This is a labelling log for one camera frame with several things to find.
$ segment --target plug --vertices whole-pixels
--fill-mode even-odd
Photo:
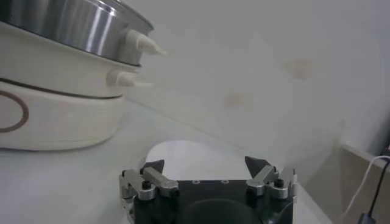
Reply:
[[[359,219],[359,222],[358,224],[376,224],[377,221],[375,221],[375,219],[369,217],[367,214],[365,213],[362,213],[360,215],[360,219]]]

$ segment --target white surface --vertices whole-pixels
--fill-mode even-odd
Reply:
[[[107,85],[111,71],[134,72],[116,63],[0,22],[0,78],[84,96],[120,96]]]
[[[22,127],[0,133],[0,148],[60,150],[93,145],[114,134],[123,112],[123,97],[68,97],[4,82],[0,82],[0,89],[18,96],[29,109],[29,118]],[[9,106],[8,101],[0,100],[0,124],[10,120]],[[12,106],[11,110],[20,116],[20,108]]]
[[[227,155],[237,152],[209,135],[133,103],[126,106],[119,132],[95,147],[39,153],[1,150],[1,223],[119,223],[123,211],[118,175],[123,169],[136,168],[154,145],[175,139],[201,142]],[[298,217],[305,219],[302,224],[328,223],[312,199],[299,190],[302,210]]]
[[[384,139],[390,1],[124,2],[169,52],[143,58],[155,88],[130,90],[137,102],[293,164],[303,183],[339,141],[368,150]]]
[[[226,155],[190,141],[162,142],[147,154],[146,162],[163,159],[163,174],[172,180],[248,180],[243,156]]]

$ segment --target white table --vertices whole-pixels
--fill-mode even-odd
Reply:
[[[118,175],[136,168],[155,144],[176,139],[240,154],[224,142],[135,103],[126,106],[117,134],[94,147],[62,152],[0,150],[0,223],[120,223]],[[301,187],[298,202],[298,224],[330,223]]]

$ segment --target white plastic base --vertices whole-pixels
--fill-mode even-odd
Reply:
[[[0,22],[0,78],[53,91],[93,97],[120,96],[107,85],[112,71],[136,72],[117,63]]]
[[[18,102],[7,94],[25,103],[29,117],[21,127],[5,132],[23,118]],[[123,105],[123,97],[85,99],[0,82],[0,148],[61,150],[97,144],[114,134]]]

